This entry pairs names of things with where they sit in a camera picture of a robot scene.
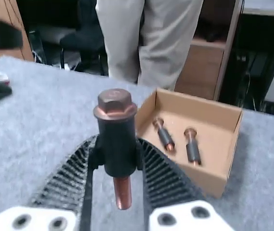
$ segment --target open cardboard box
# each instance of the open cardboard box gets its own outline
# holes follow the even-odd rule
[[[176,151],[168,153],[152,125],[159,116],[175,142]],[[229,178],[242,110],[215,101],[158,89],[142,104],[135,116],[137,135],[158,147],[195,182],[205,194],[221,197]],[[186,127],[197,131],[202,165],[187,159]]]

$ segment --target table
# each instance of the table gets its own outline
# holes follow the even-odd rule
[[[245,0],[243,13],[274,16],[274,0]]]
[[[0,58],[13,95],[0,101],[0,212],[25,203],[55,167],[98,132],[97,95],[124,88],[141,106],[153,89],[99,76]],[[115,206],[112,178],[94,172],[92,231],[143,229],[142,174],[132,175],[133,205]],[[244,111],[237,150],[221,199],[208,198],[236,230],[274,230],[274,116]]]

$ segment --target copper bolt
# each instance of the copper bolt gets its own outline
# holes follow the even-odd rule
[[[193,166],[198,166],[199,165],[199,162],[197,160],[191,162],[193,164]]]
[[[94,116],[102,120],[125,120],[134,116],[137,105],[131,94],[124,89],[103,91],[98,97],[99,104],[93,110]]]
[[[152,121],[153,126],[155,127],[156,130],[162,128],[164,125],[164,120],[160,117],[155,117],[154,120]]]
[[[188,142],[190,143],[193,139],[197,136],[197,131],[194,128],[187,128],[184,131],[184,136],[187,138]]]
[[[110,89],[98,96],[98,106],[93,110],[97,119],[122,121],[133,117],[137,105],[132,102],[131,94],[124,89]],[[113,178],[116,203],[119,209],[128,209],[132,204],[130,177]]]
[[[192,142],[193,142],[193,140],[196,139],[197,131],[194,128],[187,128],[184,131],[184,136],[187,139],[187,145],[193,145]],[[189,151],[189,148],[187,147],[187,157],[188,157],[188,160],[190,160],[190,158],[192,158],[191,155],[194,157],[194,159],[197,158],[196,160],[192,160],[190,162],[194,166],[198,166],[201,164],[199,150],[198,150],[197,146],[193,146],[193,147],[194,147],[194,149],[192,149],[190,151]]]
[[[114,193],[118,209],[125,210],[132,205],[130,177],[113,178]]]
[[[153,126],[158,131],[161,142],[163,143],[165,149],[169,152],[174,151],[174,142],[166,129],[163,129],[164,120],[160,117],[155,117],[152,121]]]
[[[167,144],[166,149],[167,151],[172,152],[174,150],[174,146],[171,143],[169,143]]]

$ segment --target person's leg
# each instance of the person's leg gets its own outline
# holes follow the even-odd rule
[[[146,0],[138,84],[174,90],[203,0]]]
[[[136,82],[139,74],[139,25],[144,0],[97,0],[109,76]]]

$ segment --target cable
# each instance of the cable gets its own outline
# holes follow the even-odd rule
[[[257,56],[258,56],[258,54],[255,52],[255,55],[254,55],[253,60],[252,60],[252,62],[251,62],[251,64],[250,64],[250,67],[248,68],[248,72],[249,72],[249,73],[251,73],[251,70],[252,70],[252,68],[253,68],[253,65],[254,65],[254,63],[256,62]]]
[[[256,102],[254,101],[254,98],[252,98],[252,103],[253,103],[253,109],[254,109],[255,111],[257,111],[257,109],[256,109]]]

